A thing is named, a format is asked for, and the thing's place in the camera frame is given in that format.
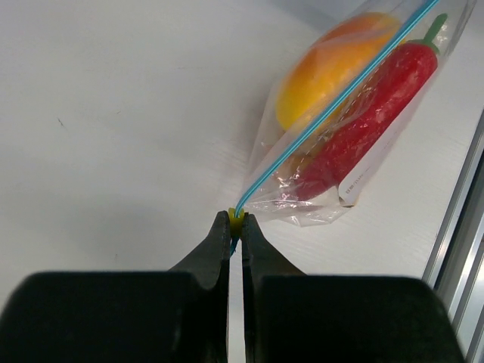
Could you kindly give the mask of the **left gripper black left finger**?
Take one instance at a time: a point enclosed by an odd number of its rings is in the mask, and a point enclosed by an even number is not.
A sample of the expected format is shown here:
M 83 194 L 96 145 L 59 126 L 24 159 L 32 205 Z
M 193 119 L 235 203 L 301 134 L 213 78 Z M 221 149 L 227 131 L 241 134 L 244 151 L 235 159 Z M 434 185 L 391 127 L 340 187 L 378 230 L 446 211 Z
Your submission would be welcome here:
M 44 271 L 1 314 L 3 362 L 225 362 L 230 224 L 166 271 Z

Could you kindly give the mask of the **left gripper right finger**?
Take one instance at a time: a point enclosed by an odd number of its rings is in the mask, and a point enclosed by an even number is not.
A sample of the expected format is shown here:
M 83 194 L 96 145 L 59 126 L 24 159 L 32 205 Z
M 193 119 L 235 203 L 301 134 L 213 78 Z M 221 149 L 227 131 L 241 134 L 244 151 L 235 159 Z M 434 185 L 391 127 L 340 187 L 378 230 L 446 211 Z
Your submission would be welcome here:
M 444 305 L 417 278 L 308 275 L 244 217 L 248 362 L 462 362 Z

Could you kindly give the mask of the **clear zip top bag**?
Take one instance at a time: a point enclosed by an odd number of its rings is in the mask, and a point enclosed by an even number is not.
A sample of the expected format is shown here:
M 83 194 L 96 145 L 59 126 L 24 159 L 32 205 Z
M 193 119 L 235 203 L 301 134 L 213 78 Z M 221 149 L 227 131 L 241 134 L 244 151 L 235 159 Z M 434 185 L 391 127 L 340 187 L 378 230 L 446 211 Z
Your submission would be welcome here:
M 473 1 L 366 1 L 275 83 L 237 205 L 244 216 L 328 224 L 356 205 L 457 45 Z

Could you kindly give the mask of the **yellow mango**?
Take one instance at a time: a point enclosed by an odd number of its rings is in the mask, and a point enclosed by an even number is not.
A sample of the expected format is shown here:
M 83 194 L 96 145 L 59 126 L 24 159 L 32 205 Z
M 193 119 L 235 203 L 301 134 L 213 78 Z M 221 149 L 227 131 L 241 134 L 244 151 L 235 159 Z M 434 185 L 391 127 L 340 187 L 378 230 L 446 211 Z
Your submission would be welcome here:
M 284 77 L 275 116 L 287 131 L 305 126 L 375 58 L 399 30 L 398 18 L 365 12 L 336 25 L 318 39 Z

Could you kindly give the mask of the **red chili pepper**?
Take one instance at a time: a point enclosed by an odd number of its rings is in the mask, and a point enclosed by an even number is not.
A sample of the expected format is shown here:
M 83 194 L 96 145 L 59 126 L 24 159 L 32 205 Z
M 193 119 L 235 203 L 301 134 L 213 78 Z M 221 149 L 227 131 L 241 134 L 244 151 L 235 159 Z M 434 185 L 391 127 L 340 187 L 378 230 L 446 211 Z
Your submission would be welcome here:
M 299 174 L 297 200 L 339 185 L 425 85 L 438 67 L 433 41 L 447 19 L 438 15 L 422 39 L 398 45 L 369 77 L 332 137 Z

